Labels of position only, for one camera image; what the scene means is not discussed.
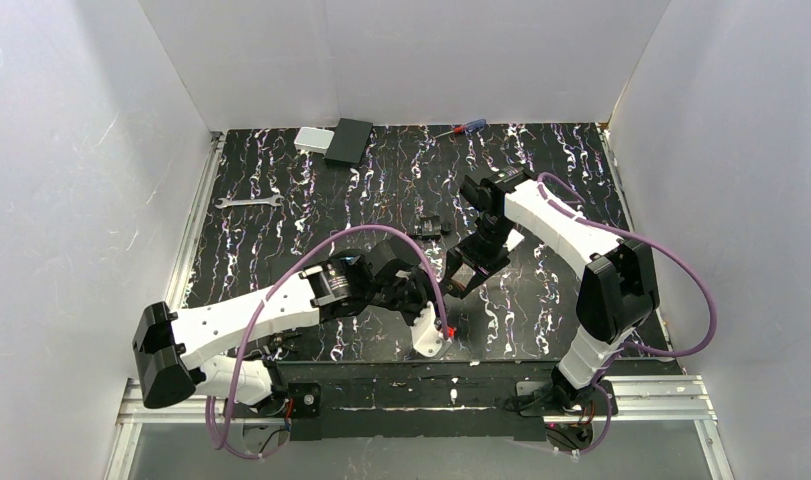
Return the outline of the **orange and black padlock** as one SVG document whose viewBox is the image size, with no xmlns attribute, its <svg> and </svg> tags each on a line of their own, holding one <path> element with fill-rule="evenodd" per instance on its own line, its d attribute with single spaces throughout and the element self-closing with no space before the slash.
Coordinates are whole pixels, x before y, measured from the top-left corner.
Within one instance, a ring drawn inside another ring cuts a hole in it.
<svg viewBox="0 0 811 480">
<path fill-rule="evenodd" d="M 454 298 L 461 297 L 464 286 L 460 282 L 454 279 L 445 279 L 443 281 L 443 286 L 446 295 L 450 295 Z"/>
</svg>

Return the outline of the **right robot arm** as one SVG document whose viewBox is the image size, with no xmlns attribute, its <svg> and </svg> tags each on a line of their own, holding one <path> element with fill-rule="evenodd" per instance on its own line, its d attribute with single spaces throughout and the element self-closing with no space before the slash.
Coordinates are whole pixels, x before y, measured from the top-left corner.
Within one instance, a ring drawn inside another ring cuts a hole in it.
<svg viewBox="0 0 811 480">
<path fill-rule="evenodd" d="M 607 363 L 660 304 L 651 247 L 586 225 L 582 214 L 524 168 L 508 167 L 480 180 L 465 176 L 459 192 L 479 216 L 475 231 L 446 253 L 440 282 L 445 294 L 462 299 L 505 268 L 520 228 L 557 253 L 581 281 L 579 327 L 568 352 L 545 386 L 511 400 L 510 407 L 523 412 L 585 405 Z"/>
</svg>

